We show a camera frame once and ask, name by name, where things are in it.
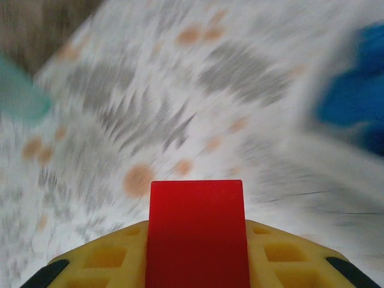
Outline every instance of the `blue object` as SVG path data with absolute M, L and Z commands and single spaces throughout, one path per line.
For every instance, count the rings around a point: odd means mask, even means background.
M 360 31 L 357 63 L 354 70 L 334 79 L 316 115 L 341 128 L 367 123 L 355 143 L 384 156 L 384 25 Z
M 52 102 L 23 71 L 0 55 L 0 112 L 28 122 L 40 121 Z
M 365 150 L 384 156 L 384 123 L 372 124 L 363 129 L 360 145 Z
M 384 71 L 384 25 L 373 24 L 362 29 L 358 44 L 358 70 L 362 73 Z

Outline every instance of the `gray pattern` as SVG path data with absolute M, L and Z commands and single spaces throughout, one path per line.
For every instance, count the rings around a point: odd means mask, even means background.
M 78 57 L 54 57 L 39 74 L 53 112 L 36 127 L 1 118 L 0 286 L 20 287 L 53 257 L 147 220 L 152 179 L 223 178 L 243 180 L 248 219 L 313 236 L 383 285 L 382 207 L 277 154 L 285 73 L 308 66 L 351 4 L 106 1 L 68 44 L 85 44 Z M 225 33 L 206 41 L 220 10 Z M 50 161 L 23 157 L 34 136 L 52 147 Z
M 216 63 L 199 78 L 207 93 L 229 88 L 242 102 L 261 99 L 265 105 L 280 100 L 285 93 L 287 78 L 272 70 L 272 63 L 265 58 L 253 56 L 249 49 L 224 43 L 212 51 L 208 60 Z
M 77 66 L 68 75 L 67 83 L 73 92 L 84 94 L 84 111 L 97 111 L 110 103 L 113 88 L 127 89 L 134 75 L 130 67 L 99 62 L 95 67 Z
M 153 19 L 158 19 L 156 32 L 159 35 L 182 23 L 192 7 L 191 3 L 179 0 L 156 1 L 154 5 L 146 13 L 144 23 L 148 25 Z
M 162 99 L 158 110 L 151 109 L 150 91 L 147 88 L 141 96 L 141 103 L 137 103 L 135 92 L 125 107 L 124 100 L 117 108 L 111 107 L 101 114 L 102 126 L 114 143 L 119 143 L 119 150 L 133 144 L 131 155 L 142 149 L 163 143 L 166 150 L 173 142 L 180 147 L 187 139 L 186 130 L 194 115 L 184 118 L 186 104 L 174 115 L 167 97 Z

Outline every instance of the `red block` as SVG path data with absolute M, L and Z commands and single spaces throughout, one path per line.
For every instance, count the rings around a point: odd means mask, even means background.
M 146 288 L 249 288 L 242 182 L 153 182 Z

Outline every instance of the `yellow plastic part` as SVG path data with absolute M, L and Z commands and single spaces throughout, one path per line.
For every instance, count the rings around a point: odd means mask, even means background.
M 246 221 L 252 288 L 354 288 L 326 257 L 339 252 Z M 144 288 L 148 221 L 121 229 L 51 261 L 70 264 L 49 288 Z

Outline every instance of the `black rubber edge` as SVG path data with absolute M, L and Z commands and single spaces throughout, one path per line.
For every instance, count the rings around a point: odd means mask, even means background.
M 20 288 L 48 288 L 69 263 L 69 260 L 62 259 L 41 268 Z
M 326 260 L 356 288 L 381 288 L 354 264 L 337 257 L 327 257 Z

